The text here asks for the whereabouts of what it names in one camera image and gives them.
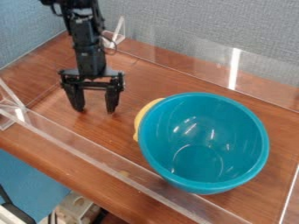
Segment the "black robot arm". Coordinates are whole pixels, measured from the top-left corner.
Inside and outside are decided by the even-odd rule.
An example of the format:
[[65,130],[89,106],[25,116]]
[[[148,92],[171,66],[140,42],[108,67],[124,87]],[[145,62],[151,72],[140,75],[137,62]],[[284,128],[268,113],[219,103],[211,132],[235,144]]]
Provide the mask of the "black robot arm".
[[77,67],[58,71],[60,86],[68,96],[69,104],[81,112],[85,106],[84,90],[104,90],[107,112],[112,114],[125,83],[124,73],[112,70],[107,64],[103,43],[105,26],[99,0],[40,0],[40,2],[50,7],[53,15],[62,17],[72,37]]

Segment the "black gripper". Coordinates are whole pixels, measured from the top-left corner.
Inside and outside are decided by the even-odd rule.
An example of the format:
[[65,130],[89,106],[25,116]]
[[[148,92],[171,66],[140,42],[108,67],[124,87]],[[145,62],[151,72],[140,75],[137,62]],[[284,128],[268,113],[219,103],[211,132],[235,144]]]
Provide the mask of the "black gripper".
[[124,74],[107,66],[105,52],[97,45],[73,46],[77,67],[58,71],[60,84],[69,99],[69,104],[78,112],[84,110],[82,89],[107,90],[107,112],[112,114],[124,90]]

